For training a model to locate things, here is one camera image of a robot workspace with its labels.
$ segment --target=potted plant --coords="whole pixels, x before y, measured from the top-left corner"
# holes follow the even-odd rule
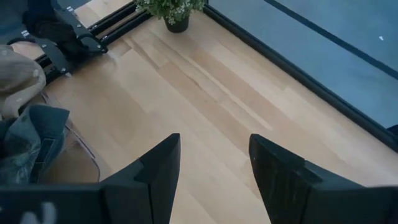
[[[169,31],[181,33],[188,28],[189,15],[201,11],[204,0],[136,0],[138,11],[147,11],[163,18]]]

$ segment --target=green leaves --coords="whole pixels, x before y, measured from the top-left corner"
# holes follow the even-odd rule
[[[159,19],[164,18],[170,24],[189,16],[192,10],[203,9],[204,0],[136,0],[138,11],[148,11]]]

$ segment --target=beige cloth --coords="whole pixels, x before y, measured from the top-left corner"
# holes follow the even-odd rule
[[[0,120],[17,118],[18,109],[45,87],[45,73],[32,59],[0,45]]]

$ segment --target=black plant pot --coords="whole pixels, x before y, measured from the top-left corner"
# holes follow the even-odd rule
[[[164,22],[166,23],[167,29],[170,32],[173,32],[175,34],[181,33],[186,31],[188,29],[188,24],[189,24],[189,16],[186,18],[182,19],[181,21],[175,21],[175,24],[169,24],[167,19],[164,19]]]

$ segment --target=denim jacket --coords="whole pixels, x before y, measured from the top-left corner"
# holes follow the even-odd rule
[[[28,106],[17,119],[0,121],[0,184],[36,183],[62,150],[69,111]]]

